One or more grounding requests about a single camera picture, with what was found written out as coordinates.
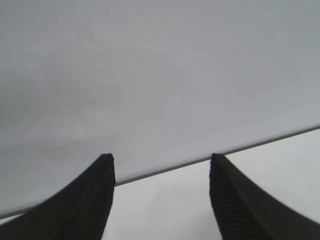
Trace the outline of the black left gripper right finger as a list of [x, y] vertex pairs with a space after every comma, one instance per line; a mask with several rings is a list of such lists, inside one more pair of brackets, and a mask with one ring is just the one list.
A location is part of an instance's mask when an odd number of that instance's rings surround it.
[[319, 223], [268, 194], [223, 154], [212, 154], [211, 207], [224, 240], [318, 240]]

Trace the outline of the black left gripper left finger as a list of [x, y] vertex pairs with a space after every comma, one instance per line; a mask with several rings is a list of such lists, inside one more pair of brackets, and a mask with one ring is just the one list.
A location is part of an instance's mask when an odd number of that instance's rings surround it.
[[115, 189], [112, 154], [100, 155], [61, 191], [0, 227], [2, 240], [100, 240]]

